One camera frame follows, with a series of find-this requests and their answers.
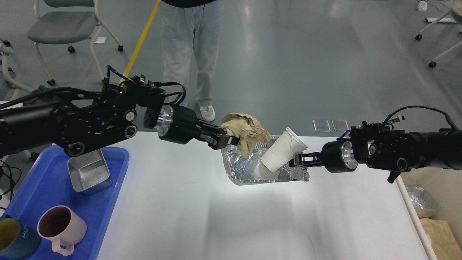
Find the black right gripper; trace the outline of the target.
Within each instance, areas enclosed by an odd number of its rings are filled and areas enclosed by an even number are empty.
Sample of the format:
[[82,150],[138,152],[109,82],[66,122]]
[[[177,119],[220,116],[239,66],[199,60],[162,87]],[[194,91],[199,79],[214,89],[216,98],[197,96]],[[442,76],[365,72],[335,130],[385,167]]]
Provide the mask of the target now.
[[324,166],[330,173],[353,172],[358,166],[349,140],[335,140],[325,143],[321,152],[300,153],[289,161],[290,167]]

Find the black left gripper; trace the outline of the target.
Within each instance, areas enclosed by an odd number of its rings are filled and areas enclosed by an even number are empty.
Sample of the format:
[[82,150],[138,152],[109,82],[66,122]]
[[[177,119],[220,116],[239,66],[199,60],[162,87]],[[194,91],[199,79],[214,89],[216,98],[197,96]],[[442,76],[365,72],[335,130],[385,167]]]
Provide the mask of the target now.
[[163,106],[157,119],[157,135],[160,140],[178,144],[186,144],[195,138],[213,150],[238,145],[238,137],[228,135],[224,128],[211,122],[198,121],[194,110],[181,105]]

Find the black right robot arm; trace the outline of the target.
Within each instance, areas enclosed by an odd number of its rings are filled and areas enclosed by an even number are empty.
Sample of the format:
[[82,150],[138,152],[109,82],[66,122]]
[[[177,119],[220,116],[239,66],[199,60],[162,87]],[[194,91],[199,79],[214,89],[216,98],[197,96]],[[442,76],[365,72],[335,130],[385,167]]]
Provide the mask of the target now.
[[406,132],[394,129],[394,124],[404,120],[399,108],[381,123],[352,126],[335,141],[325,143],[320,152],[296,153],[288,161],[289,166],[304,168],[324,167],[330,173],[353,172],[359,164],[369,168],[386,170],[388,183],[401,173],[412,169],[434,167],[451,170],[462,168],[462,132],[450,115],[442,110],[423,106],[423,109],[444,115],[448,128],[436,132]]

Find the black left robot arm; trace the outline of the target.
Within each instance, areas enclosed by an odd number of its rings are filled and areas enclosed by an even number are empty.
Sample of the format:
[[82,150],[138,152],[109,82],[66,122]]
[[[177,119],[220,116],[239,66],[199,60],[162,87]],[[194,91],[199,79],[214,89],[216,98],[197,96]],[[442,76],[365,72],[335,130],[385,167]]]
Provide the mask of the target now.
[[182,106],[186,89],[167,93],[178,82],[149,81],[144,75],[121,77],[121,84],[103,82],[101,91],[78,88],[42,87],[31,94],[1,105],[1,156],[54,143],[71,157],[77,157],[122,140],[138,131],[136,107],[145,107],[143,126],[156,129],[161,140],[187,144],[196,139],[213,150],[237,145],[240,138],[225,129],[199,119]]

